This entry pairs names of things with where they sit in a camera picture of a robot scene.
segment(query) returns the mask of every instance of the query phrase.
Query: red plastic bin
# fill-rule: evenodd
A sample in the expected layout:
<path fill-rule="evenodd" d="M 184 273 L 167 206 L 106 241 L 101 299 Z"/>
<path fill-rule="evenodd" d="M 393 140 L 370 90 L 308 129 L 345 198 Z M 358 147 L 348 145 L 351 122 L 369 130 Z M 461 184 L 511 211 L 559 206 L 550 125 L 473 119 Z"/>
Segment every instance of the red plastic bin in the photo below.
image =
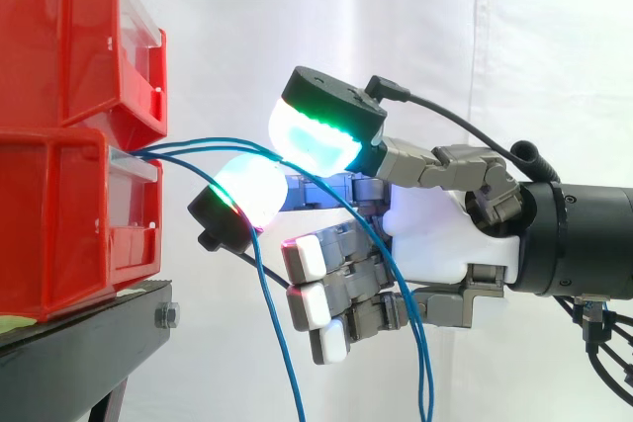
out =
<path fill-rule="evenodd" d="M 137 0 L 0 0 L 0 127 L 167 134 L 166 37 Z"/>
<path fill-rule="evenodd" d="M 1 129 L 0 315 L 46 321 L 160 270 L 162 170 L 87 128 Z"/>

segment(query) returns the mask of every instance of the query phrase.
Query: white backdrop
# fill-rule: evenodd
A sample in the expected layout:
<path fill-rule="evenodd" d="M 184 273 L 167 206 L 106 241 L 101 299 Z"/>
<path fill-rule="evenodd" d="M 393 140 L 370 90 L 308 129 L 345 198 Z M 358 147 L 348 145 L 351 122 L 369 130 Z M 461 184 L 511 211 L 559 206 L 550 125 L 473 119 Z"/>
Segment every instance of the white backdrop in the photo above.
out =
<path fill-rule="evenodd" d="M 631 32 L 628 17 L 617 15 L 620 23 L 613 27 L 612 18 L 600 19 L 620 4 L 575 1 L 577 10 L 569 0 L 142 0 L 168 36 L 171 139 L 231 135 L 270 144 L 267 118 L 293 67 L 303 64 L 357 85 L 373 73 L 392 78 L 472 116 L 501 143 L 533 139 L 570 181 L 631 186 L 624 154 L 633 139 L 624 115 L 629 121 L 633 115 L 623 106 L 631 66 L 614 64 L 612 55 L 633 55 L 622 56 L 617 42 L 600 42 L 614 36 L 624 41 Z M 602 9 L 570 20 L 592 4 Z M 556 19 L 556 35 L 542 22 L 546 18 Z M 587 20 L 588 31 L 578 28 Z M 565 62 L 559 64 L 559 57 Z M 544 64 L 545 82 L 534 76 Z M 617 84 L 605 68 L 617 71 Z M 559 90 L 562 73 L 569 88 Z M 581 104 L 569 99 L 588 84 L 593 89 L 583 91 Z M 466 140 L 456 127 L 415 106 L 388 109 L 390 135 L 429 147 Z M 605 156 L 610 143 L 613 155 Z M 214 173 L 227 159 L 195 161 Z M 598 159 L 608 167 L 596 175 L 588 165 Z M 181 325 L 130 378 L 121 420 L 296 420 L 256 274 L 196 242 L 200 229 L 186 206 L 203 186 L 166 166 L 159 277 L 174 281 Z M 280 215 L 262 238 L 266 264 L 283 273 L 280 240 L 342 216 Z M 292 330 L 283 292 L 271 289 L 309 420 L 417 420 L 409 329 L 354 345 L 342 365 L 316 367 L 307 335 Z M 592 374 L 580 333 L 553 301 L 531 295 L 508 300 L 507 312 L 484 329 L 427 328 L 436 421 L 630 420 L 623 403 Z"/>

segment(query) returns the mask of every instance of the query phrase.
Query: robotic hand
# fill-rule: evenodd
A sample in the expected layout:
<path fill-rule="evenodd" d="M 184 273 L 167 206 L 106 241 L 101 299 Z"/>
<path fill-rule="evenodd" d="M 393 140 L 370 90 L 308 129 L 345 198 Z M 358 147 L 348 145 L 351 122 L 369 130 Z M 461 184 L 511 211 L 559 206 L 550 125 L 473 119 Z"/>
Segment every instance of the robotic hand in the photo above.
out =
<path fill-rule="evenodd" d="M 463 127 L 488 148 L 426 150 L 383 136 L 383 99 L 413 102 Z M 633 365 L 612 356 L 611 331 L 633 346 L 603 311 L 611 298 L 633 297 L 633 190 L 565 185 L 530 142 L 503 149 L 449 111 L 373 77 L 364 89 L 298 67 L 270 123 L 271 139 L 290 162 L 319 175 L 373 226 L 414 291 L 425 323 L 470 328 L 474 299 L 515 292 L 552 295 L 583 328 L 591 364 L 633 406 L 633 395 L 604 370 L 602 349 L 633 385 Z M 506 171 L 513 163 L 531 182 Z M 336 208 L 304 177 L 287 177 L 281 211 Z M 200 242 L 243 253 L 246 228 L 234 215 L 210 213 L 209 190 L 190 206 L 205 227 Z M 213 196 L 216 208 L 224 207 Z M 360 228 L 347 221 L 282 244 L 294 326 L 308 331 L 317 364 L 340 362 L 350 345 L 408 324 L 390 267 Z"/>

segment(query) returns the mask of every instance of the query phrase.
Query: blue cable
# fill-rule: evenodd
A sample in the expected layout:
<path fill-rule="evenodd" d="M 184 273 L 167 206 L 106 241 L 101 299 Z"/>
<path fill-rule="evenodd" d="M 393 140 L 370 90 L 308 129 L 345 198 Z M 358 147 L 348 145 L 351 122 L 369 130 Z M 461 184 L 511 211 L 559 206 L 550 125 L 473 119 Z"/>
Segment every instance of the blue cable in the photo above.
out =
<path fill-rule="evenodd" d="M 245 142 L 247 142 L 247 141 L 242 140 L 242 139 L 235 139 L 235 140 L 233 140 L 233 139 L 228 138 L 228 137 L 223 137 L 223 138 L 212 137 L 210 139 L 200 138 L 200 139 L 190 140 L 189 143 L 205 143 L 205 142 L 216 142 L 216 141 L 223 141 L 223 142 L 235 141 L 236 143 L 245 143 Z M 165 143 L 165 144 L 161 144 L 161 146 L 162 147 L 171 147 L 171 146 L 176 146 L 176 145 L 174 145 L 173 143 Z M 434 390 L 432 369 L 431 369 L 431 364 L 430 364 L 430 356 L 429 356 L 429 353 L 428 353 L 428 343 L 426 341 L 426 336 L 424 334 L 424 328 L 423 328 L 423 325 L 422 325 L 422 318 L 421 318 L 421 315 L 419 313 L 419 309 L 417 307 L 417 304 L 413 300 L 413 297 L 412 297 L 411 292 L 410 292 L 410 290 L 408 288 L 407 282 L 405 281 L 405 278 L 403 277 L 402 273 L 400 272 L 400 269 L 398 268 L 396 262 L 394 261 L 394 258 L 392 257 L 391 253 L 389 252 L 389 249 L 387 249 L 387 246 L 385 245 L 383 240 L 378 236 L 378 234 L 376 234 L 374 229 L 367 223 L 367 221 L 349 203 L 347 203 L 341 197 L 339 197 L 338 194 L 336 194 L 336 192 L 334 192 L 326 184 L 326 182 L 324 182 L 321 178 L 316 177 L 315 175 L 307 172 L 303 168 L 301 168 L 301 167 L 299 167 L 299 166 L 297 166 L 297 165 L 295 165 L 295 164 L 293 164 L 291 162 L 287 162 L 287 161 L 281 159 L 281 157 L 278 154 L 274 153 L 272 150 L 266 149 L 265 147 L 262 147 L 262 146 L 258 145 L 256 150 L 248 149 L 248 148 L 245 148 L 245 147 L 238 147 L 238 146 L 193 147 L 193 148 L 188 148 L 188 149 L 182 149 L 182 150 L 175 150 L 175 151 L 172 151 L 172 152 L 167 152 L 165 154 L 165 156 L 181 155 L 181 154 L 196 153 L 196 152 L 207 152 L 207 151 L 221 151 L 221 150 L 240 151 L 240 152 L 246 152 L 246 153 L 252 153 L 252 154 L 256 154 L 256 155 L 261 155 L 261 156 L 264 156 L 264 157 L 266 157 L 266 158 L 268 158 L 268 159 L 270 159 L 272 161 L 277 161 L 277 162 L 281 163 L 282 165 L 285 165 L 285 166 L 287 166 L 287 167 L 299 172 L 300 174 L 304 175 L 305 177 L 307 177 L 311 181 L 313 181 L 313 183 L 315 183 L 319 188 L 321 188 L 323 191 L 325 191 L 330 196 L 332 196 L 335 200 L 337 200 L 341 204 L 341 206 L 343 208 L 348 210 L 354 216 L 354 218 L 363 227 L 365 232 L 367 232 L 368 235 L 372 238 L 372 240 L 374 241 L 376 246 L 380 249 L 381 253 L 383 254 L 385 259 L 389 263 L 390 268 L 391 268 L 394 276 L 396 277 L 396 280 L 398 281 L 398 285 L 400 286 L 401 292 L 403 294 L 403 299 L 405 301 L 405 306 L 407 307 L 407 314 L 408 314 L 409 320 L 411 322 L 411 330 L 413 331 L 413 336 L 415 337 L 415 343 L 417 345 L 417 352 L 418 352 L 418 366 L 419 366 L 418 406 L 419 406 L 419 411 L 420 411 L 420 417 L 421 417 L 423 422 L 427 422 L 427 421 L 431 422 L 432 418 L 433 418 L 435 390 Z M 143 154 L 145 154 L 145 151 L 144 150 L 140 150 L 136 154 L 143 155 Z M 424 368 L 427 369 L 426 372 L 427 372 L 428 387 L 429 387 L 428 416 L 425 416 L 425 414 L 424 414 L 424 401 L 423 401 Z"/>
<path fill-rule="evenodd" d="M 135 153 L 135 155 L 143 158 L 143 159 L 157 159 L 157 160 L 165 160 L 167 162 L 175 163 L 176 165 L 180 165 L 181 167 L 187 168 L 192 172 L 196 173 L 200 177 L 204 178 L 207 182 L 215 187 L 218 187 L 225 195 L 230 197 L 225 189 L 210 177 L 207 173 L 200 170 L 198 167 L 186 162 L 184 160 L 179 160 L 177 158 L 171 157 L 169 155 L 161 154 L 161 153 L 152 153 L 148 151 L 139 151 Z M 253 242 L 253 250 L 255 252 L 255 262 L 257 268 L 257 274 L 259 275 L 259 284 L 261 285 L 261 290 L 264 293 L 264 298 L 266 299 L 266 305 L 268 306 L 268 311 L 270 313 L 270 318 L 273 322 L 273 327 L 275 328 L 275 334 L 277 335 L 277 341 L 279 342 L 279 347 L 281 349 L 281 354 L 284 358 L 284 364 L 286 365 L 286 372 L 288 373 L 288 379 L 290 380 L 290 386 L 293 390 L 293 395 L 295 397 L 295 405 L 297 406 L 297 415 L 299 417 L 300 422 L 306 422 L 306 413 L 304 411 L 304 404 L 301 401 L 301 393 L 299 391 L 299 384 L 297 383 L 297 377 L 295 375 L 295 369 L 293 368 L 292 360 L 290 359 L 290 351 L 288 350 L 288 345 L 286 344 L 286 339 L 284 338 L 284 332 L 281 329 L 281 324 L 279 323 L 279 317 L 277 316 L 277 311 L 275 310 L 275 303 L 273 302 L 272 296 L 270 295 L 270 290 L 268 289 L 268 284 L 266 283 L 266 275 L 264 274 L 263 260 L 261 257 L 261 249 L 259 247 L 259 239 L 257 238 L 257 233 L 255 229 L 250 224 L 250 221 L 246 217 L 244 211 L 233 201 L 233 206 L 237 213 L 244 219 L 244 221 L 248 224 L 248 229 L 250 231 L 250 238 Z"/>

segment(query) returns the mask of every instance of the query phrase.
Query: black cable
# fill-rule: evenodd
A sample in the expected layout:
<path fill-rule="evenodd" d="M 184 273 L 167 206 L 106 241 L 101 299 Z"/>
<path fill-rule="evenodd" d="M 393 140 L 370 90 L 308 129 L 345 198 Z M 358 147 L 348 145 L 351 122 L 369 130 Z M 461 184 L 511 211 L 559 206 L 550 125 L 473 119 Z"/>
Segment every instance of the black cable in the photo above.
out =
<path fill-rule="evenodd" d="M 613 325 L 612 329 L 614 332 L 616 332 L 618 335 L 620 335 L 622 338 L 624 338 L 629 345 L 633 346 L 633 336 L 630 335 L 629 333 L 627 333 L 626 331 L 624 331 L 622 328 L 620 328 L 617 325 Z"/>
<path fill-rule="evenodd" d="M 633 318 L 631 318 L 630 316 L 616 314 L 615 321 L 617 321 L 618 323 L 622 323 L 623 325 L 633 326 Z"/>
<path fill-rule="evenodd" d="M 629 369 L 629 365 L 626 363 L 626 361 L 624 361 L 622 359 L 622 357 L 620 357 L 620 355 L 618 355 L 617 353 L 615 353 L 611 347 L 609 345 L 607 345 L 606 343 L 602 343 L 600 345 L 600 350 L 604 350 L 604 353 L 606 353 L 607 355 L 609 355 L 609 357 L 616 362 L 618 365 L 620 365 L 620 367 L 624 370 L 624 371 L 628 371 Z"/>
<path fill-rule="evenodd" d="M 567 303 L 559 296 L 555 296 L 554 300 L 558 303 L 558 305 L 560 305 L 565 311 L 567 311 L 567 314 L 570 315 L 572 318 L 574 317 L 574 313 L 572 311 L 572 309 L 567 305 Z"/>
<path fill-rule="evenodd" d="M 500 156 L 512 162 L 523 172 L 528 178 L 535 182 L 560 182 L 561 179 L 554 168 L 539 154 L 538 149 L 532 142 L 521 140 L 512 146 L 510 151 L 506 150 L 490 137 L 485 135 L 481 130 L 470 124 L 468 121 L 460 118 L 448 109 L 442 108 L 440 105 L 420 98 L 414 94 L 410 94 L 407 98 L 410 102 L 423 106 L 436 114 L 455 123 L 465 131 L 471 133 L 485 145 L 490 147 Z"/>
<path fill-rule="evenodd" d="M 257 263 L 255 262 L 255 259 L 250 257 L 248 254 L 245 254 L 245 253 L 244 254 L 237 254 L 236 252 L 232 252 L 229 249 L 227 249 L 227 251 L 230 252 L 231 254 L 237 256 L 238 258 L 240 258 L 245 263 L 250 264 L 251 266 L 253 266 L 255 268 L 257 267 Z M 279 284 L 284 289 L 287 289 L 290 286 L 290 284 L 283 277 L 281 277 L 275 271 L 272 271 L 271 269 L 267 268 L 266 266 L 264 266 L 264 274 L 266 274 L 271 280 L 275 281 L 277 284 Z"/>
<path fill-rule="evenodd" d="M 570 308 L 570 306 L 567 304 L 567 302 L 562 297 L 555 296 L 554 300 L 570 316 L 573 317 L 574 313 L 573 313 L 572 309 Z M 622 333 L 624 333 L 624 335 L 626 335 L 625 338 L 630 337 L 630 335 L 628 335 L 628 333 L 626 333 L 624 330 L 621 330 L 621 328 L 618 328 L 618 329 L 620 331 L 622 331 Z M 613 392 L 615 392 L 618 395 L 618 397 L 620 397 L 622 400 L 624 400 L 626 403 L 628 403 L 630 406 L 633 407 L 633 394 L 629 393 L 620 384 L 618 384 L 617 381 L 608 373 L 606 368 L 602 365 L 602 363 L 600 362 L 600 360 L 597 357 L 597 348 L 598 347 L 600 349 L 604 350 L 604 353 L 606 353 L 613 361 L 615 361 L 615 363 L 617 363 L 627 374 L 631 370 L 631 366 L 628 365 L 626 363 L 626 361 L 624 361 L 617 353 L 615 353 L 615 351 L 613 351 L 611 349 L 611 347 L 609 347 L 606 343 L 601 343 L 601 344 L 597 345 L 595 347 L 594 351 L 588 350 L 589 361 L 591 362 L 591 365 L 593 366 L 593 369 L 595 370 L 597 375 L 600 377 L 600 379 L 607 385 L 607 387 L 609 389 L 611 389 Z"/>
<path fill-rule="evenodd" d="M 609 389 L 615 392 L 624 402 L 633 407 L 633 395 L 629 393 L 624 387 L 617 383 L 617 381 L 609 374 L 604 368 L 602 363 L 597 357 L 597 352 L 589 352 L 589 362 L 593 366 L 593 369 L 600 377 L 600 379 L 607 385 Z"/>

